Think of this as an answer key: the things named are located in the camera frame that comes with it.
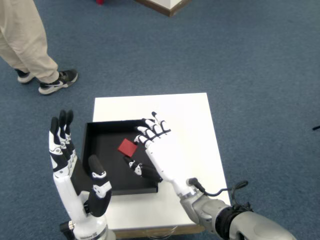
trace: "white table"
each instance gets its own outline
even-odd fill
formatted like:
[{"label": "white table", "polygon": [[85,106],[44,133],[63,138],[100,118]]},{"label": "white table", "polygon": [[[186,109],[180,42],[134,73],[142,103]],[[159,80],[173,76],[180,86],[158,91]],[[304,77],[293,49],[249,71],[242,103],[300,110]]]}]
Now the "white table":
[{"label": "white table", "polygon": [[[152,111],[160,114],[180,139],[190,176],[197,177],[207,192],[226,188],[206,93],[97,97],[93,122],[152,118]],[[217,198],[230,204],[226,191]],[[158,193],[112,196],[106,216],[109,228],[116,232],[195,225],[167,182],[159,184]]]}]

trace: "red cube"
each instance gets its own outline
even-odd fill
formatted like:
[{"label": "red cube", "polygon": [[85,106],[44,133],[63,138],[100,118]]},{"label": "red cube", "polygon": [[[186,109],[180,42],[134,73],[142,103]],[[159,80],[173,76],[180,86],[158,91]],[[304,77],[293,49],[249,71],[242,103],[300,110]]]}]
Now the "red cube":
[{"label": "red cube", "polygon": [[136,144],[125,138],[118,147],[118,151],[131,158],[137,147],[138,146]]}]

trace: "black and white sneaker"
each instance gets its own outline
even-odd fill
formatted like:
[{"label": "black and white sneaker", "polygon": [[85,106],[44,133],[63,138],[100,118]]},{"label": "black and white sneaker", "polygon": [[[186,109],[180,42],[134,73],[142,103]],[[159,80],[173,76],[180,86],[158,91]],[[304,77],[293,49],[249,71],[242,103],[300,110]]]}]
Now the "black and white sneaker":
[{"label": "black and white sneaker", "polygon": [[71,69],[67,71],[60,71],[59,78],[52,83],[40,83],[39,93],[43,95],[52,94],[59,89],[67,88],[71,86],[78,78],[78,73],[76,70]]},{"label": "black and white sneaker", "polygon": [[31,72],[25,73],[19,69],[14,70],[18,73],[18,82],[21,84],[27,84],[35,77]]}]

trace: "metal robot arm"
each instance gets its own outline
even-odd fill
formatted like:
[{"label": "metal robot arm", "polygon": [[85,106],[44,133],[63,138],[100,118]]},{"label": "metal robot arm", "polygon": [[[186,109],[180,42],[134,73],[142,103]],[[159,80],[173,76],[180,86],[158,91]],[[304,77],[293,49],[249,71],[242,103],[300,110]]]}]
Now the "metal robot arm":
[{"label": "metal robot arm", "polygon": [[209,198],[219,195],[221,191],[207,193],[196,178],[185,175],[184,151],[179,141],[157,113],[152,112],[152,116],[155,121],[144,119],[148,127],[137,128],[140,135],[135,142],[145,146],[145,152],[159,176],[172,183],[181,205],[193,222],[224,240],[296,240],[277,223],[254,213],[249,204],[240,205],[234,200],[235,190],[245,187],[248,184],[246,181],[221,190],[232,190],[233,206]]}]

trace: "black tray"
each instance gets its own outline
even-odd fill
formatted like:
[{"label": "black tray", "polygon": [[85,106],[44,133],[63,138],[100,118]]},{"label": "black tray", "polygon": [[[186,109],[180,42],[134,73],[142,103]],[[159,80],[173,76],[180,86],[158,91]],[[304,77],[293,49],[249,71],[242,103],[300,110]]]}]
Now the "black tray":
[{"label": "black tray", "polygon": [[[118,147],[126,138],[134,141],[139,134],[134,127],[146,126],[142,120],[90,122],[85,125],[82,147],[82,165],[90,174],[88,158],[95,154],[107,172],[112,195],[157,193],[158,183],[136,175],[123,160]],[[139,145],[132,158],[152,166],[145,148]]]}]

